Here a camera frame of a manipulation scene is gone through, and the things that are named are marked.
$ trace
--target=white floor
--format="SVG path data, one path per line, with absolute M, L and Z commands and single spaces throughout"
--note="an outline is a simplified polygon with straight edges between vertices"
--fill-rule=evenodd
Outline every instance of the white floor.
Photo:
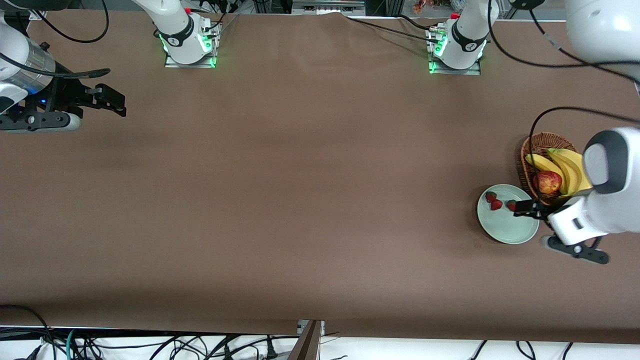
M 161 343 L 169 337 L 154 338 L 105 338 L 96 344 L 106 346 L 142 345 Z M 209 349 L 222 340 L 222 336 L 204 337 Z M 230 344 L 231 350 L 263 336 L 242 336 Z M 379 338 L 334 338 L 325 337 L 321 345 L 320 360 L 332 360 L 347 355 L 346 360 L 469 360 L 473 356 L 480 341 L 474 340 L 415 340 L 415 339 L 379 339 Z M 38 340 L 0 341 L 0 360 L 26 358 L 38 346 Z M 275 340 L 276 352 L 290 351 L 295 339 Z M 190 345 L 202 348 L 202 344 L 194 341 Z M 533 342 L 536 360 L 561 360 L 566 343 Z M 266 354 L 266 344 L 257 345 L 260 354 Z M 103 349 L 103 360 L 148 360 L 157 346 L 137 349 Z M 168 360 L 173 346 L 167 346 L 154 360 Z M 254 348 L 247 348 L 234 355 L 234 360 L 253 360 Z M 44 346 L 38 360 L 52 359 L 51 346 Z M 58 359 L 66 357 L 58 351 Z M 526 360 L 520 354 L 514 341 L 489 341 L 478 360 Z M 611 345 L 576 343 L 569 351 L 566 360 L 632 360 L 640 359 L 640 345 Z M 176 360 L 198 360 L 196 355 L 182 351 Z

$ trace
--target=blue cable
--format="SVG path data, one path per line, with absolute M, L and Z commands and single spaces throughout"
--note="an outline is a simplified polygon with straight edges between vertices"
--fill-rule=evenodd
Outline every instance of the blue cable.
M 75 331 L 75 329 L 69 331 L 69 336 L 67 336 L 67 360 L 71 360 L 71 338 L 73 337 Z

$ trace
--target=strawberry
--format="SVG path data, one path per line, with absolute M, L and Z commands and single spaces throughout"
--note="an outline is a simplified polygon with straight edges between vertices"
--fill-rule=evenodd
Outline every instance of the strawberry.
M 516 212 L 516 200 L 507 201 L 507 208 L 509 208 L 509 210 L 513 212 Z
M 498 195 L 495 192 L 486 192 L 484 198 L 487 202 L 493 202 L 495 199 L 498 199 Z
M 491 201 L 491 210 L 498 210 L 502 207 L 502 201 L 495 199 Z

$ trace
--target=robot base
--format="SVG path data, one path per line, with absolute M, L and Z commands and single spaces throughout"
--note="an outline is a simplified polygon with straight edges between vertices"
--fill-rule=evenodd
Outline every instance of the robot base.
M 220 33 L 221 33 L 221 30 L 222 30 L 222 24 L 217 24 L 217 25 L 215 25 L 215 27 L 213 27 L 210 30 L 211 33 L 209 34 L 209 36 L 211 36 L 211 40 L 210 40 L 211 41 L 211 52 L 206 54 L 199 61 L 196 61 L 196 62 L 191 63 L 191 64 L 182 64 L 182 63 L 176 62 L 174 59 L 171 58 L 171 56 L 169 56 L 169 54 L 167 54 L 166 58 L 164 59 L 164 67 L 195 68 L 195 69 L 215 68 L 216 67 L 216 62 L 218 60 L 218 47 L 220 46 Z
M 442 44 L 446 43 L 446 29 L 443 22 L 438 26 L 431 26 L 429 30 L 425 30 L 425 34 L 428 39 L 436 39 L 439 44 L 427 42 L 427 55 L 429 60 L 429 73 L 430 74 L 454 74 L 454 75 L 480 75 L 480 61 L 479 59 L 469 67 L 468 69 L 454 69 L 445 65 L 435 53 L 441 50 Z

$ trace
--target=silver cylinder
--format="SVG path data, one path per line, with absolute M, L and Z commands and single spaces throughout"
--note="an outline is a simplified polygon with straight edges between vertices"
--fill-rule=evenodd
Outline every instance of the silver cylinder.
M 29 42 L 29 55 L 27 61 L 23 64 L 34 69 L 49 72 L 56 71 L 56 61 L 48 52 L 42 50 L 38 44 L 32 39 Z M 44 89 L 50 82 L 52 77 L 35 74 L 33 72 L 22 70 L 16 72 L 12 77 L 5 80 L 7 83 L 19 86 L 27 90 L 30 94 L 35 94 Z

